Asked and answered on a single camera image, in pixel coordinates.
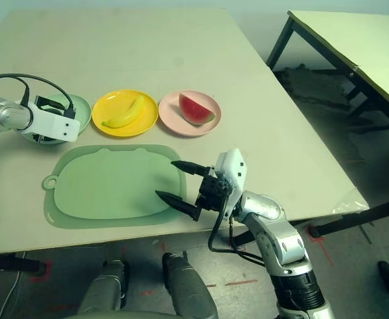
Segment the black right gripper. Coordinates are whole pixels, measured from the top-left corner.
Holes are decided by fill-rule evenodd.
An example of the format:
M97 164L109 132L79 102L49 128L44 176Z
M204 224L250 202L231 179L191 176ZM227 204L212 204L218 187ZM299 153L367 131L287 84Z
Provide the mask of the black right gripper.
M196 206L183 201L177 195L156 190L156 194L162 201L173 209L188 215L193 221L198 221L200 208L216 212L223 210L230 195L230 184L221 175L215 174L215 167L204 167L182 160L172 161L171 164L185 173L202 176L203 179L198 190Z

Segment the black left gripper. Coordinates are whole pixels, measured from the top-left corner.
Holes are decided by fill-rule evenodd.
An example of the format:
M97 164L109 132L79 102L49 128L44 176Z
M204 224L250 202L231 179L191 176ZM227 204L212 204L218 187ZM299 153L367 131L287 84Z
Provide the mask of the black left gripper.
M73 103L70 102L69 106L66 108L60 102L51 100L42 96L35 97L35 105L38 109L50 112L59 116L64 117L73 117Z

